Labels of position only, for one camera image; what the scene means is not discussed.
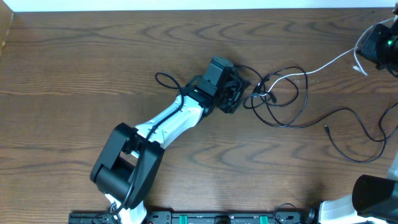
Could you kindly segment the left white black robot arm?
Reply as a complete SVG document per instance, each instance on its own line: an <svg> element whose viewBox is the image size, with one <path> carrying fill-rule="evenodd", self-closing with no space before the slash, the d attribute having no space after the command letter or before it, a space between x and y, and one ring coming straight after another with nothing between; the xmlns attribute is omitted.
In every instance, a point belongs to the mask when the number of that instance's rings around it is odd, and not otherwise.
<svg viewBox="0 0 398 224"><path fill-rule="evenodd" d="M175 101L156 117L133 128L117 125L90 174L111 204L107 213L94 217L94 223L142 223L147 215L144 199L166 148L215 108L234 113L248 85L231 67L197 75L185 86L174 85Z"/></svg>

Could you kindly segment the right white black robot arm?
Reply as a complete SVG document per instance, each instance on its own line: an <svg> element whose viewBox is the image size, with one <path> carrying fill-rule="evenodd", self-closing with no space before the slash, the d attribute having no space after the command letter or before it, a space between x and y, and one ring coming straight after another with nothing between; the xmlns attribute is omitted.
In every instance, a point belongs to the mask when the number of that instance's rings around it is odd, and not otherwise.
<svg viewBox="0 0 398 224"><path fill-rule="evenodd" d="M355 45L354 57L362 56L397 77L397 8L393 24L369 27ZM397 223L397 165L386 178L361 175L353 193L320 204L317 223Z"/></svg>

